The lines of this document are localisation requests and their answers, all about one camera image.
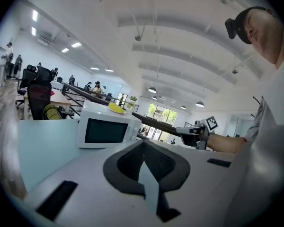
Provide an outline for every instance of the desk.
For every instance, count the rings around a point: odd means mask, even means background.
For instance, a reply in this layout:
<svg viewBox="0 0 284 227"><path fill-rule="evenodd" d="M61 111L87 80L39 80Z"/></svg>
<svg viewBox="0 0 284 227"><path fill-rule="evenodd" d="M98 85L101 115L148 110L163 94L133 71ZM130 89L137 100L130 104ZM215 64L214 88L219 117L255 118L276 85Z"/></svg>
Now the desk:
<svg viewBox="0 0 284 227"><path fill-rule="evenodd" d="M61 106L63 107L66 111L69 110L71 102L66 99L63 94L57 90L57 89L52 89L52 91L55 93L54 95L51 96L51 104L55 104L57 107ZM28 119L28 96L27 92L24 95L24 120Z"/></svg>
<svg viewBox="0 0 284 227"><path fill-rule="evenodd" d="M56 82L56 81L51 81L51 85L53 89L61 90L63 87L63 84Z"/></svg>
<svg viewBox="0 0 284 227"><path fill-rule="evenodd" d="M18 154L27 192L74 158L106 150L78 148L78 125L78 119L19 121Z"/></svg>

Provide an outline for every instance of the security camera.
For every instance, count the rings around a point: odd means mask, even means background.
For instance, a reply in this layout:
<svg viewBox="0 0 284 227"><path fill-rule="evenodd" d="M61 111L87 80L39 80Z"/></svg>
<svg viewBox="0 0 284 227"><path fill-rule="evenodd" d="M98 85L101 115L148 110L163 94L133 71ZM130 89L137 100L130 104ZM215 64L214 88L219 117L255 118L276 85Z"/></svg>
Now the security camera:
<svg viewBox="0 0 284 227"><path fill-rule="evenodd" d="M135 39L136 41L141 41L141 37L140 37L139 35L136 35L136 36L134 37L134 39Z"/></svg>

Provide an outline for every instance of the black office chair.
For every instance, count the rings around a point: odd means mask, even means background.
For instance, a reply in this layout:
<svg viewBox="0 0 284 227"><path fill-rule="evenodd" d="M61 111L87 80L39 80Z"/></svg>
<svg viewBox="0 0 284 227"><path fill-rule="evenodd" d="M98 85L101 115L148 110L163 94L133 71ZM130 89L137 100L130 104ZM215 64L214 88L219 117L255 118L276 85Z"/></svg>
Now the black office chair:
<svg viewBox="0 0 284 227"><path fill-rule="evenodd" d="M57 82L62 83L62 81L63 81L63 78L61 78L61 77L57 78Z"/></svg>
<svg viewBox="0 0 284 227"><path fill-rule="evenodd" d="M43 110L51 103L52 85L48 81L30 81L27 87L28 102L34 120L43 120ZM59 108L62 119L74 116L73 112L66 112Z"/></svg>
<svg viewBox="0 0 284 227"><path fill-rule="evenodd" d="M53 80L53 75L50 70L47 68L37 66L38 67L38 72L36 76L36 81L38 82L51 82Z"/></svg>
<svg viewBox="0 0 284 227"><path fill-rule="evenodd" d="M110 101L111 99L112 99L112 94L108 93L106 98L105 98L105 101Z"/></svg>
<svg viewBox="0 0 284 227"><path fill-rule="evenodd" d="M18 94L24 96L25 91L23 91L21 89L27 87L28 82L31 81L31 80L34 80L35 77L36 77L36 74L37 74L36 73L36 66L28 65L27 68L23 70L22 79L18 79L18 86L17 86ZM24 103L24 99L16 100L15 104L16 104L17 109L19 109L19 106L23 103Z"/></svg>

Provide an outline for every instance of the wooden floor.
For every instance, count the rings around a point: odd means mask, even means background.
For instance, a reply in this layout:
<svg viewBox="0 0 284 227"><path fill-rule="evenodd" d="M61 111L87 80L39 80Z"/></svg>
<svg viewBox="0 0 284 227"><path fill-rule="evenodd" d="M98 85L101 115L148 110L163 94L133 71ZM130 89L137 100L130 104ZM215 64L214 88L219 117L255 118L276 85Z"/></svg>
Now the wooden floor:
<svg viewBox="0 0 284 227"><path fill-rule="evenodd" d="M23 118L24 105L17 110L17 80L7 80L0 87L0 183L6 191L23 199L26 189L18 159L18 121Z"/></svg>

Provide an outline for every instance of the microwave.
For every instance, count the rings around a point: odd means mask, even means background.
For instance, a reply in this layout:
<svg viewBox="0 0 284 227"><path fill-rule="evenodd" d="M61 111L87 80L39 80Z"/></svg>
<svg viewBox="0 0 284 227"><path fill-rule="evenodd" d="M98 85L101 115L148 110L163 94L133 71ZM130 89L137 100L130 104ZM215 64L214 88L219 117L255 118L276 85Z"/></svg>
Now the microwave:
<svg viewBox="0 0 284 227"><path fill-rule="evenodd" d="M78 126L79 148L108 148L136 140L142 121L108 106L85 101Z"/></svg>

